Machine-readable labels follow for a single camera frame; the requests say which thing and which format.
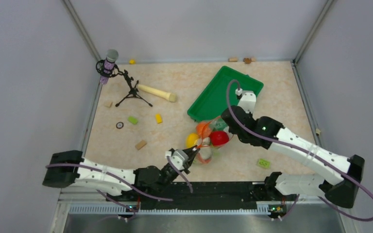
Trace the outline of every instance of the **wooden rolling pin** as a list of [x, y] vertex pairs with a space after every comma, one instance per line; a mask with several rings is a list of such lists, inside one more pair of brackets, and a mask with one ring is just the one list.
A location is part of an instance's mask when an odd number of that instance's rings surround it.
[[156, 95], [158, 97], [164, 98], [168, 100], [169, 102], [175, 102], [176, 101], [176, 94], [166, 91], [161, 91], [155, 88], [152, 88], [150, 86], [145, 86], [142, 84], [138, 84], [138, 89], [141, 91], [148, 92], [150, 94]]

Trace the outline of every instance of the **wooden block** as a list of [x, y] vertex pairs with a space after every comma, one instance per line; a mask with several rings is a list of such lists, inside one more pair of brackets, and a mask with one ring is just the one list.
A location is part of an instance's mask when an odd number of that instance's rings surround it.
[[162, 117], [160, 114], [156, 114], [155, 115], [155, 119], [156, 119], [156, 123], [157, 124], [161, 124], [162, 123]]
[[230, 57], [228, 59], [228, 62], [237, 62], [238, 61], [238, 58], [237, 57]]
[[140, 150], [140, 149], [143, 148], [146, 144], [147, 144], [147, 142], [144, 141], [144, 140], [142, 140], [142, 141], [138, 142], [138, 144], [135, 145], [135, 148], [136, 148], [137, 150]]
[[105, 107], [110, 108], [112, 106], [112, 101], [107, 101], [103, 104]]
[[251, 63], [251, 59], [248, 58], [248, 57], [244, 58], [243, 61], [244, 61], [245, 64], [250, 64]]

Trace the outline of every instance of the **yellow toy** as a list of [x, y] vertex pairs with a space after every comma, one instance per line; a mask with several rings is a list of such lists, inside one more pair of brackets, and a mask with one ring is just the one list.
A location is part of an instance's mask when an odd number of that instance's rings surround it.
[[161, 124], [162, 123], [162, 117], [160, 114], [156, 114], [155, 115], [155, 120], [156, 120], [156, 123], [157, 124]]
[[185, 140], [185, 148], [191, 148], [195, 145], [197, 145], [199, 136], [196, 133], [190, 133], [188, 137]]

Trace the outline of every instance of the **metal floor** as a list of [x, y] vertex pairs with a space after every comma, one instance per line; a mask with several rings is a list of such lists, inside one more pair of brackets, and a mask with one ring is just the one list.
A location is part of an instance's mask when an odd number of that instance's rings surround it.
[[149, 215], [96, 223], [105, 216], [69, 215], [64, 233], [345, 233], [339, 215], [322, 204], [298, 204], [282, 222], [249, 215]]

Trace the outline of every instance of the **orange ball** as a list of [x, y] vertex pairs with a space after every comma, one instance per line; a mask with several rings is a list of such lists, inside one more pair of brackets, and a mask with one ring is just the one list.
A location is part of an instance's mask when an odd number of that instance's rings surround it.
[[200, 136], [200, 138], [209, 137], [209, 135], [212, 133], [208, 122], [199, 123], [195, 129], [197, 130], [197, 134]]

